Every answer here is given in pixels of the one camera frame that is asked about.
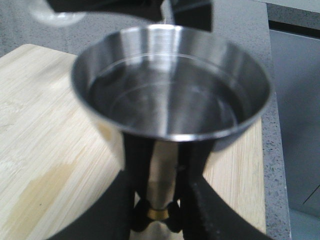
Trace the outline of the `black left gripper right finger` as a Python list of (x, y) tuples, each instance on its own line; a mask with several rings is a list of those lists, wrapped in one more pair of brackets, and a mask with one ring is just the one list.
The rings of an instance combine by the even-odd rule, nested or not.
[(270, 239), (224, 202), (204, 177), (184, 184), (182, 223), (185, 240)]

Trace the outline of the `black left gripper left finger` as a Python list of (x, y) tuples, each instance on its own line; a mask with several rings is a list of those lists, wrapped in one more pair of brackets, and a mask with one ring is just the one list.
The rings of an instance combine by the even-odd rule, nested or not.
[(128, 240), (135, 202), (128, 175), (120, 171), (101, 197), (55, 240)]

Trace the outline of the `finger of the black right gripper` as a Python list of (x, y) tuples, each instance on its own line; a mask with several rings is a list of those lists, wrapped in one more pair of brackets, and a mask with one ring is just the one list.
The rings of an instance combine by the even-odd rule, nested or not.
[(173, 0), (172, 13), (175, 25), (212, 31), (212, 0)]
[(110, 12), (150, 21), (162, 20), (161, 0), (49, 0), (55, 12)]

